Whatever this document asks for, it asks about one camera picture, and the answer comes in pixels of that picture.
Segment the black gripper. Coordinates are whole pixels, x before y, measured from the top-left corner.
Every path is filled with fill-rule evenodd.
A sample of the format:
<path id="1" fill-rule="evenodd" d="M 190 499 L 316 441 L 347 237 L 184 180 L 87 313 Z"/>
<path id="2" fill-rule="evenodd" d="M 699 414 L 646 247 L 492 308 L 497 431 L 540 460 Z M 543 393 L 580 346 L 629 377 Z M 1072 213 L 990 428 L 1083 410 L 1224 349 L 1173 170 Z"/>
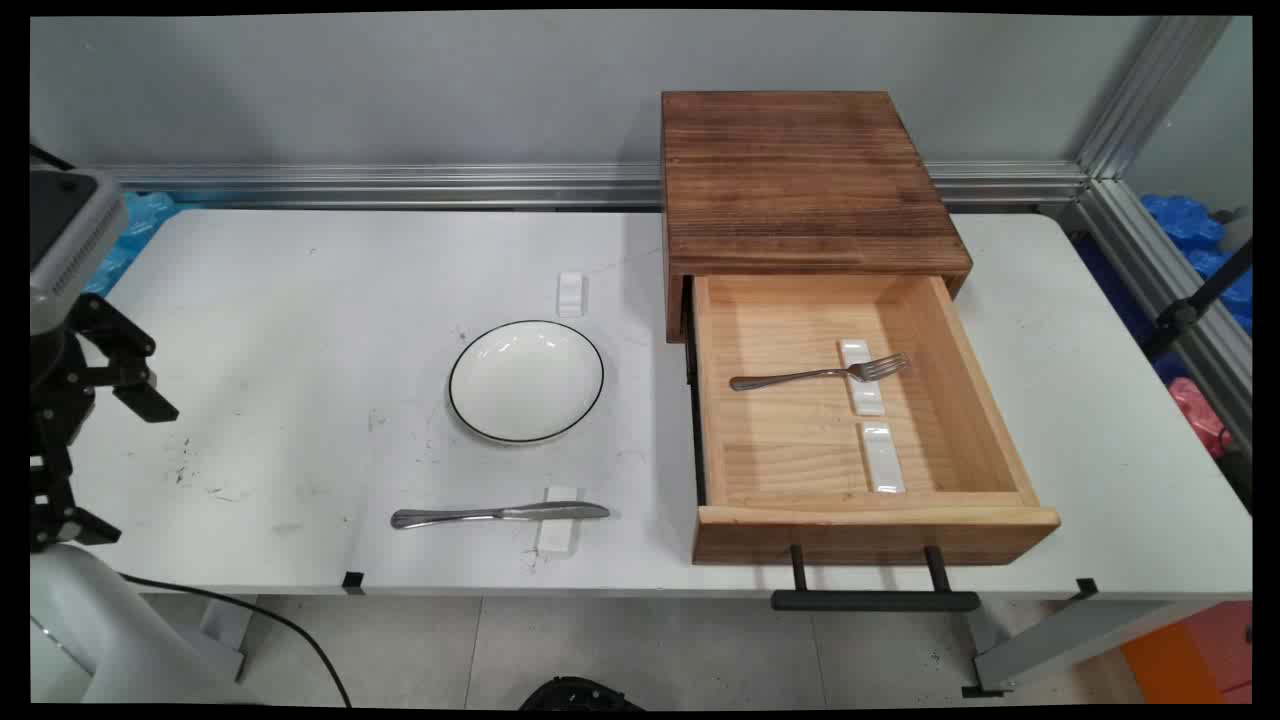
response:
<path id="1" fill-rule="evenodd" d="M 87 366 L 79 337 L 106 359 Z M 96 293 L 83 293 L 70 320 L 29 337 L 29 537 L 31 550 L 76 542 L 114 544 L 122 532 L 81 507 L 70 487 L 69 447 L 95 405 L 93 388 L 109 388 L 147 423 L 175 421 L 179 410 L 157 388 L 147 364 L 155 341 Z"/>

